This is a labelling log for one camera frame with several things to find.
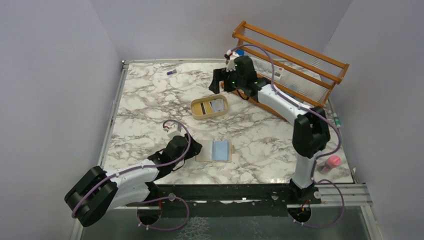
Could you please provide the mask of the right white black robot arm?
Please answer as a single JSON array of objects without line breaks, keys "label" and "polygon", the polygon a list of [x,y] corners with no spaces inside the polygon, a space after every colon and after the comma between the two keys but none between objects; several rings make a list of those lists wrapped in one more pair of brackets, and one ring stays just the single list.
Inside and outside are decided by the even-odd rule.
[{"label": "right white black robot arm", "polygon": [[213,71],[208,89],[220,93],[242,91],[247,100],[262,104],[283,117],[293,126],[292,146],[297,152],[297,163],[291,183],[298,189],[313,184],[314,158],[326,148],[330,140],[329,126],[322,107],[308,107],[289,95],[277,91],[271,80],[259,77],[252,59],[247,55],[226,53],[226,66]]}]

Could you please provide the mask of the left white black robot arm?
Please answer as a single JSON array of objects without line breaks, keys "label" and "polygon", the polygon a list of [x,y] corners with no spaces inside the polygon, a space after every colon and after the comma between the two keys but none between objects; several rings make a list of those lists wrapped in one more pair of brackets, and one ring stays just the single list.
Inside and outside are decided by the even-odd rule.
[{"label": "left white black robot arm", "polygon": [[169,175],[179,162],[197,156],[202,148],[190,135],[176,135],[165,148],[138,164],[112,171],[94,166],[68,191],[64,201],[72,218],[89,227],[112,209],[155,196],[154,182]]}]

